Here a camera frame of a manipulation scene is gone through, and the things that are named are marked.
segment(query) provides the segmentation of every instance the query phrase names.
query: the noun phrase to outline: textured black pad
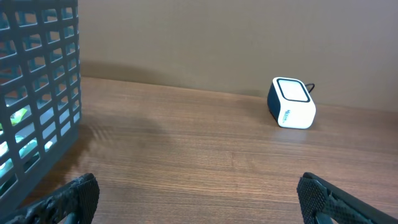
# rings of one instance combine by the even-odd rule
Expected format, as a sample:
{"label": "textured black pad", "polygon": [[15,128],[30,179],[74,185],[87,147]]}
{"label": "textured black pad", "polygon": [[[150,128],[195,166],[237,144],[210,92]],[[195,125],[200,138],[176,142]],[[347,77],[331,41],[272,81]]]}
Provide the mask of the textured black pad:
{"label": "textured black pad", "polygon": [[338,223],[373,223],[344,201],[334,198],[317,180],[300,178],[297,193],[305,224],[317,223],[316,216],[319,213],[328,215]]}
{"label": "textured black pad", "polygon": [[66,216],[66,224],[90,224],[100,196],[93,174],[85,174],[51,195],[34,202],[0,220],[3,224],[54,224]]}

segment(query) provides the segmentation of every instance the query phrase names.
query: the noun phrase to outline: wall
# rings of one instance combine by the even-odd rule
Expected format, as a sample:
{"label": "wall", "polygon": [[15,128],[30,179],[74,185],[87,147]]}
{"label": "wall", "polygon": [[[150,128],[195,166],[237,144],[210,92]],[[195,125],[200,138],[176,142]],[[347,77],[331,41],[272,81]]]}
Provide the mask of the wall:
{"label": "wall", "polygon": [[396,0],[80,0],[81,74],[398,111]]}

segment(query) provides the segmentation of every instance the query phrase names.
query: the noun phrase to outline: wooden table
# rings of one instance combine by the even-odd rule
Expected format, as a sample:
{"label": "wooden table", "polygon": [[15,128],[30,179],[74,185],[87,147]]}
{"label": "wooden table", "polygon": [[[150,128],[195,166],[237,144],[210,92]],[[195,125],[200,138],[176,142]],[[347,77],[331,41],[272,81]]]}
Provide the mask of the wooden table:
{"label": "wooden table", "polygon": [[398,218],[398,113],[317,105],[310,129],[283,129],[263,98],[81,85],[80,138],[25,203],[92,172],[93,223],[303,223],[310,171]]}

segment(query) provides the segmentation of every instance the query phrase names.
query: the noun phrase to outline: white device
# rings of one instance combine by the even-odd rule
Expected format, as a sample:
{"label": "white device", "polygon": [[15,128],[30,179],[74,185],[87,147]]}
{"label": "white device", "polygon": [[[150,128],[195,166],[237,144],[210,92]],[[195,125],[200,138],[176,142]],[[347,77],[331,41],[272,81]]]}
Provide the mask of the white device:
{"label": "white device", "polygon": [[294,78],[274,78],[267,104],[283,128],[309,128],[317,111],[304,83]]}

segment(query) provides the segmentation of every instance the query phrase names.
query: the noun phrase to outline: plastic basket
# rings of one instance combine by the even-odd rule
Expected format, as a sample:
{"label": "plastic basket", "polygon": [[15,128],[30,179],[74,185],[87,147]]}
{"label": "plastic basket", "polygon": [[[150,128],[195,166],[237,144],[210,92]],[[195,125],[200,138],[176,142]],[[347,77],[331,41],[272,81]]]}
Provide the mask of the plastic basket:
{"label": "plastic basket", "polygon": [[0,218],[77,139],[78,39],[77,0],[0,1]]}

